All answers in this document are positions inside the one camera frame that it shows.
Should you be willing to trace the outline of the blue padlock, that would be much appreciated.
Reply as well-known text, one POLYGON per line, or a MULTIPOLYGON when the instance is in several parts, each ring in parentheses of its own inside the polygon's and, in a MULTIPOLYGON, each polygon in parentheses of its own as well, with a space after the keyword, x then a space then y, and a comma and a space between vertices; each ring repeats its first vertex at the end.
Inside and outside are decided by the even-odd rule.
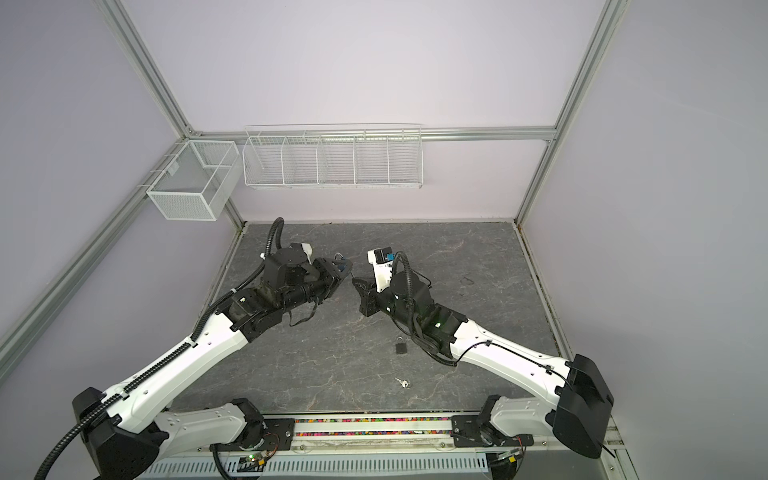
POLYGON ((349 269, 349 260, 341 253, 334 254, 333 263, 340 272, 345 272, 349 269))

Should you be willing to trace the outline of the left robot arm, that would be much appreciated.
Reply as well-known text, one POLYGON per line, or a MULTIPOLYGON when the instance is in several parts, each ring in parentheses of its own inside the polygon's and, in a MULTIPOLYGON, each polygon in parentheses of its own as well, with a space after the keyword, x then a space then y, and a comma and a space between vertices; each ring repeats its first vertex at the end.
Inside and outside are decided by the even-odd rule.
POLYGON ((318 307, 352 270, 350 260, 312 255, 307 243, 267 246, 257 269, 205 311, 192 333, 130 378, 104 391, 89 387, 73 401, 77 423, 52 448, 35 476, 44 479, 67 446, 82 438, 103 479, 134 479, 155 461, 185 450, 261 446, 263 415, 245 398, 187 413, 168 407, 221 360, 304 304, 318 307))

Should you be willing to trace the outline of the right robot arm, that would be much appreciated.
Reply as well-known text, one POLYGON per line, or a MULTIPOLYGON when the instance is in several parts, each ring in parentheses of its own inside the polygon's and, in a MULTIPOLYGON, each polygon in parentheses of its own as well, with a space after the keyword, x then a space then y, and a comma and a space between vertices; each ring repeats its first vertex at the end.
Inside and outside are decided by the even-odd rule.
POLYGON ((489 396, 477 418, 484 434, 492 439, 553 435, 579 455, 601 456, 615 400, 592 359, 540 353, 498 336, 434 301, 426 284, 403 272, 383 289, 363 278, 352 284, 364 316, 387 315, 433 360, 450 367, 469 363, 533 396, 528 404, 489 396))

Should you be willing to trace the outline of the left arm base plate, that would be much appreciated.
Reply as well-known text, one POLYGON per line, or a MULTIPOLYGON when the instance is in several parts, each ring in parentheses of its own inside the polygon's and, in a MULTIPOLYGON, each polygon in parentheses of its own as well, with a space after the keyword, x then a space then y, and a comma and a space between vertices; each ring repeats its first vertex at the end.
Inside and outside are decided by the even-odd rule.
POLYGON ((291 448, 296 420, 291 417, 266 418, 260 427, 247 427, 233 442, 219 444, 220 451, 287 451, 291 448))

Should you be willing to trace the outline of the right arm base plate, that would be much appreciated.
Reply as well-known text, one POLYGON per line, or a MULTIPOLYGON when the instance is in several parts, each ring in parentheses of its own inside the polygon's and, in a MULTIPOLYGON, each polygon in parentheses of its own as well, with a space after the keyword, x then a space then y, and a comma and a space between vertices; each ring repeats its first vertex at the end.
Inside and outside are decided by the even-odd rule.
POLYGON ((531 447, 534 438, 530 434, 506 436, 489 422, 483 423, 478 415, 454 415, 451 420, 451 436, 458 448, 480 447, 531 447))

